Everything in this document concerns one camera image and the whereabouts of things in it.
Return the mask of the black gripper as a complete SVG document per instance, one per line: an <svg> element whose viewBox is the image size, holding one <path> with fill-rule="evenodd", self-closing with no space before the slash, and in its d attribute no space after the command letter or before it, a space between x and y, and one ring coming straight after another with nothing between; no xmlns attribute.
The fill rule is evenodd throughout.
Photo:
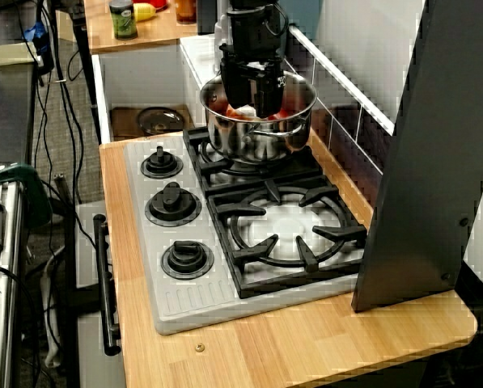
<svg viewBox="0 0 483 388"><path fill-rule="evenodd" d="M282 36L288 16L282 8L231 8L227 11L227 38L220 74L228 103L234 108L254 107L251 81L256 79L258 116L280 111L285 86L282 70Z"/></svg>

